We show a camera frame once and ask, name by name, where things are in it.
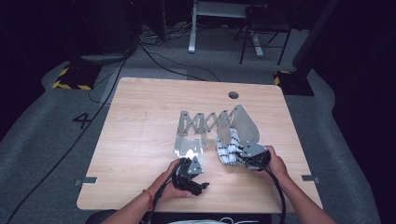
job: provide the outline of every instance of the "dark background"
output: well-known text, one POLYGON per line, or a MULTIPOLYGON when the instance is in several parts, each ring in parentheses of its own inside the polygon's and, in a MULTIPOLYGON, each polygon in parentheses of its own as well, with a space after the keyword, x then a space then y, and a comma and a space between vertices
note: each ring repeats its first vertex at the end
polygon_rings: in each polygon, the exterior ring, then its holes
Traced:
MULTIPOLYGON (((117 8, 120 2, 108 3, 117 8)), ((132 2, 138 8, 139 1, 132 2)), ((328 2, 285 0, 284 8, 295 29, 312 29, 328 2)), ((106 52, 85 22, 95 27, 106 43, 120 44, 117 46, 120 49, 130 45, 131 37, 137 35, 137 31, 131 34, 131 24, 135 28, 140 25, 136 8, 131 10, 137 16, 124 21, 121 24, 124 28, 107 32, 113 27, 108 26, 113 20, 122 21, 123 17, 98 16, 101 15, 98 6, 104 1, 74 3, 78 7, 66 0, 56 1, 55 7, 44 0, 1 1, 0 139, 44 92, 41 78, 50 69, 71 60, 71 55, 106 52), (119 34, 106 35, 112 32, 119 34)), ((165 0, 167 24, 190 20, 191 6, 192 1, 165 0)), ((390 191, 394 189, 396 149, 395 9, 388 1, 340 1, 320 31, 316 59, 312 62, 312 67, 334 91, 334 119, 372 186, 384 223, 396 210, 390 191)))

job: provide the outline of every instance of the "hand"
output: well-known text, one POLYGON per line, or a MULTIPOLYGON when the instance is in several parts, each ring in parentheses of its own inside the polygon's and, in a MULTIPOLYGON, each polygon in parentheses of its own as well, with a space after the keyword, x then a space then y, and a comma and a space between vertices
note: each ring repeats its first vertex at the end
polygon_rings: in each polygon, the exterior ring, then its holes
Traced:
MULTIPOLYGON (((174 168, 179 163, 180 163, 180 160, 172 161, 171 164, 169 165, 168 169, 165 172, 163 172, 162 174, 160 174, 154 180, 154 182, 148 188, 148 191, 151 193, 151 195, 155 195, 155 193, 161 187, 163 182, 172 173, 174 168)), ((163 196, 160 198, 158 203, 164 203, 164 202, 167 202, 167 201, 169 201, 171 199, 174 199, 174 198, 190 198, 190 197, 192 197, 192 194, 189 191, 175 189, 175 186, 172 183, 170 183, 170 182, 172 182, 172 177, 168 180, 168 184, 166 185, 165 189, 163 190, 163 196)))
MULTIPOLYGON (((277 179, 283 179, 283 178, 288 178, 288 168, 286 167, 285 162, 283 162, 282 158, 276 155, 274 148, 271 146, 266 146, 268 148, 268 151, 271 154, 271 161, 269 164, 269 167, 276 176, 277 179)), ((263 177, 268 183, 274 183, 274 180, 271 178, 270 175, 268 175, 267 172, 265 171, 253 171, 255 175, 258 175, 260 177, 263 177)))

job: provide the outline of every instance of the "metal bracket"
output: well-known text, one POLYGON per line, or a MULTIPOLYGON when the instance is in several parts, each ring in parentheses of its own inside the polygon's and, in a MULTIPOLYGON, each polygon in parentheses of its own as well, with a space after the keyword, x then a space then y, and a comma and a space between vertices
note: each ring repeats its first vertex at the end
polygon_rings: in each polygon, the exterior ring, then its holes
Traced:
POLYGON ((204 170, 202 169, 201 164, 198 162, 198 159, 196 157, 192 158, 192 162, 187 173, 189 175, 199 175, 203 172, 204 170))
POLYGON ((303 181, 314 181, 315 184, 319 184, 320 181, 317 177, 314 177, 312 175, 302 175, 303 181))
POLYGON ((263 147, 257 143, 247 143, 247 145, 244 147, 241 153, 241 157, 251 158, 263 152, 266 152, 267 150, 268 150, 267 147, 263 147))
POLYGON ((241 105, 234 107, 230 115, 224 110, 219 116, 217 132, 223 146, 231 142, 230 128, 236 129, 241 143, 258 143, 260 140, 259 129, 241 105))
POLYGON ((73 185, 76 186, 76 187, 82 187, 83 185, 87 185, 87 184, 88 185, 94 185, 94 184, 96 184, 97 180, 98 180, 97 177, 86 176, 82 180, 81 179, 75 179, 75 182, 74 182, 73 185))

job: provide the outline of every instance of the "wrist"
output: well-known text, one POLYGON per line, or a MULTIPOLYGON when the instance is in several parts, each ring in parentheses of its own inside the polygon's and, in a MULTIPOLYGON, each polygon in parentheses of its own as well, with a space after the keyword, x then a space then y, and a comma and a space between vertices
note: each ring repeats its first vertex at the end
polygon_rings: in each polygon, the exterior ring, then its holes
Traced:
POLYGON ((152 194, 148 189, 143 189, 142 194, 148 197, 148 212, 154 208, 154 197, 155 194, 152 194))
POLYGON ((278 182, 281 181, 287 181, 288 179, 290 179, 290 176, 288 173, 280 173, 280 174, 274 174, 273 175, 276 177, 276 179, 278 180, 278 182))
POLYGON ((290 182, 293 182, 289 175, 281 175, 277 181, 281 188, 286 188, 290 182))

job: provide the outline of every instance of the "black controller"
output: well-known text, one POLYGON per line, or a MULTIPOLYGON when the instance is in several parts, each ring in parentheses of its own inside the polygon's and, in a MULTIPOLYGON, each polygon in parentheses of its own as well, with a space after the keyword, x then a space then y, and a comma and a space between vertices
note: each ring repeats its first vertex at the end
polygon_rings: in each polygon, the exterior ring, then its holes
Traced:
POLYGON ((180 162, 180 166, 178 166, 177 170, 172 175, 175 188, 187 190, 195 196, 200 195, 202 190, 206 189, 209 183, 197 184, 192 181, 193 178, 202 173, 202 168, 198 160, 196 157, 192 160, 189 158, 181 158, 180 162))
POLYGON ((242 152, 239 157, 242 158, 246 167, 250 170, 261 171, 266 169, 271 160, 271 154, 267 147, 256 143, 247 143, 244 147, 240 147, 242 152))

